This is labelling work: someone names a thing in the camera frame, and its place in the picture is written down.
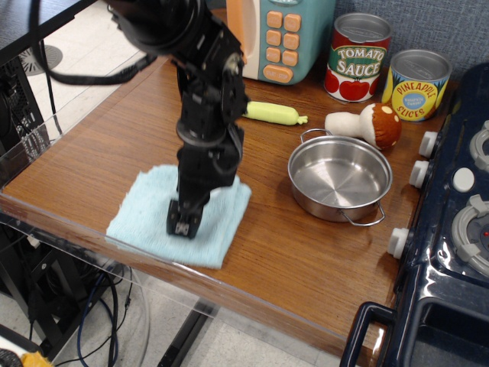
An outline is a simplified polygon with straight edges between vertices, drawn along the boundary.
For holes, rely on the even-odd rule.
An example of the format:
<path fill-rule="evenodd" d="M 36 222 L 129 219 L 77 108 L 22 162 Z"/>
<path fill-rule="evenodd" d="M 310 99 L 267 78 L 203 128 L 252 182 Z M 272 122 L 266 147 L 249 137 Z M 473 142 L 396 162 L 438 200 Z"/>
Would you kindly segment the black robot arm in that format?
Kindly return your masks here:
<path fill-rule="evenodd" d="M 196 236 L 210 193 L 230 187 L 243 157 L 247 111 L 241 44 L 204 1 L 110 1 L 114 19 L 137 48 L 167 55 L 177 67 L 182 108 L 176 133 L 178 197 L 167 232 Z"/>

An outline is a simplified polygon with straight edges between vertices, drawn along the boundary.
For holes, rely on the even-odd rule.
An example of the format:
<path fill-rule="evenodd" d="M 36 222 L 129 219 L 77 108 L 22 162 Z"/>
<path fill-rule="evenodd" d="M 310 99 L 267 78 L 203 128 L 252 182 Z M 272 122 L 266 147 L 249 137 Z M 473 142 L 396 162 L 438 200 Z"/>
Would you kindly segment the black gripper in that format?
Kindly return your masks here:
<path fill-rule="evenodd" d="M 169 235 L 196 237 L 211 191 L 234 182 L 243 158 L 244 136 L 242 128 L 230 125 L 219 141 L 183 140 L 183 147 L 177 153 L 178 201 L 170 200 L 168 206 Z"/>

